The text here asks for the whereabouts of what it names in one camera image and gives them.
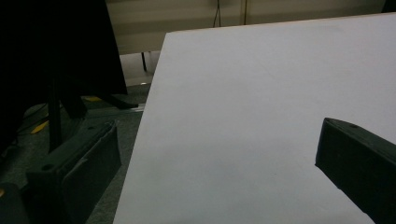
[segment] wall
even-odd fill
[[[119,53],[159,50],[165,34],[210,28],[217,0],[106,0]],[[222,26],[379,13],[385,0],[220,0]]]

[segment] gray floor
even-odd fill
[[[131,83],[134,85],[128,87],[128,95],[115,95],[117,98],[134,104],[144,104],[146,102],[150,84],[138,85],[138,83],[151,82],[158,62],[159,52],[147,53],[146,57],[148,71],[144,72],[140,54],[121,56],[126,83],[128,84],[129,82],[129,85]],[[117,209],[143,112],[135,112],[133,110],[120,111],[106,102],[90,102],[85,98],[83,97],[84,103],[89,110],[86,118],[78,126],[80,129],[99,125],[109,120],[118,122],[122,166],[87,221],[90,224],[110,224]],[[8,148],[6,159],[0,164],[0,183],[10,182],[22,188],[27,183],[25,177],[26,169],[47,155],[50,148],[48,125],[41,132],[30,134],[30,131],[37,126],[35,122],[46,117],[47,113],[46,105],[36,105],[26,111],[25,117],[29,117],[23,121],[20,128],[19,141],[16,146]],[[71,121],[64,109],[61,110],[61,114],[63,131],[67,133],[66,130],[69,129]]]

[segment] black plastic part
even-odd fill
[[[0,184],[0,223],[29,224],[20,190],[15,184]]]
[[[396,223],[396,146],[363,128],[325,119],[316,166],[375,223]]]
[[[77,133],[27,171],[32,223],[85,223],[119,168],[115,122]]]

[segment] black cable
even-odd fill
[[[32,117],[34,114],[36,114],[38,111],[42,110],[44,107],[46,107],[47,104],[43,104],[43,106],[41,106],[40,108],[38,108],[35,112],[32,112],[30,115],[27,115],[26,117],[24,117],[23,119],[28,119],[30,117]]]
[[[42,119],[40,119],[40,120],[35,121],[34,123],[32,123],[32,124],[30,124],[30,125],[28,125],[28,126],[22,128],[22,129],[18,130],[18,135],[23,135],[23,133],[21,133],[21,132],[26,131],[26,130],[32,128],[33,126],[37,125],[37,123],[42,124],[42,123],[44,123],[45,121],[47,121],[48,119],[49,119],[49,116],[46,116],[46,117],[44,117],[44,118],[42,118]]]
[[[221,27],[220,0],[218,0],[218,7],[216,9],[215,19],[213,20],[213,28],[216,27],[216,19],[218,18],[218,14],[219,14],[219,27]]]
[[[218,0],[218,11],[219,11],[219,27],[221,27],[220,0]]]

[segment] metal stand leg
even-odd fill
[[[146,67],[145,53],[142,52],[141,54],[142,54],[143,69],[145,70],[145,72],[147,72],[148,69]]]

